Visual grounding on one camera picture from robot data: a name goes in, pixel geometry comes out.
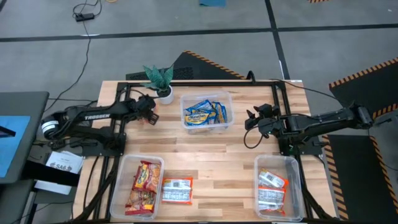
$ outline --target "small potted plant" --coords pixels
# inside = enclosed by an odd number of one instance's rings
[[[141,85],[154,90],[162,104],[171,104],[174,100],[173,88],[170,86],[173,79],[173,65],[166,72],[164,69],[159,71],[155,65],[152,70],[144,66],[144,70],[150,83],[141,83]]]

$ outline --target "white pot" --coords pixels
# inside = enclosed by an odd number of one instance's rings
[[[159,100],[162,104],[164,105],[169,105],[173,102],[174,100],[174,93],[173,93],[173,88],[171,86],[169,86],[171,89],[171,92],[168,96],[166,97],[160,97]]]

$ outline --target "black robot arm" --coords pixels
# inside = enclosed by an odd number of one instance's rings
[[[121,102],[115,101],[110,106],[71,107],[44,118],[41,122],[42,131],[44,137],[50,141],[64,138],[94,139],[100,142],[104,148],[116,149],[124,144],[124,135],[115,134],[109,126],[98,129],[79,124],[82,121],[112,118],[125,122],[146,119],[150,124],[155,125],[159,118],[152,110],[155,106],[153,97],[142,95],[138,101],[128,98]]]
[[[258,127],[259,132],[266,138],[272,134],[279,141],[283,140],[285,144],[292,146],[305,144],[310,138],[331,131],[344,128],[369,129],[373,125],[368,110],[358,105],[315,116],[304,114],[279,116],[279,109],[271,105],[262,105],[254,109],[259,113],[259,117],[256,118],[248,111],[246,130]]]

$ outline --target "blue object on floor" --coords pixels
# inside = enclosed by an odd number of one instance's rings
[[[0,126],[16,132],[15,137],[0,138],[0,177],[5,177],[18,149],[30,116],[0,116]]]
[[[200,0],[200,6],[225,7],[226,0]]]

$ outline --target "power adapter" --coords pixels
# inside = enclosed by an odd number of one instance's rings
[[[93,13],[87,13],[87,14],[82,14],[82,13],[76,13],[75,14],[75,19],[76,22],[82,22],[82,21],[87,21],[90,19],[94,19],[94,14]]]

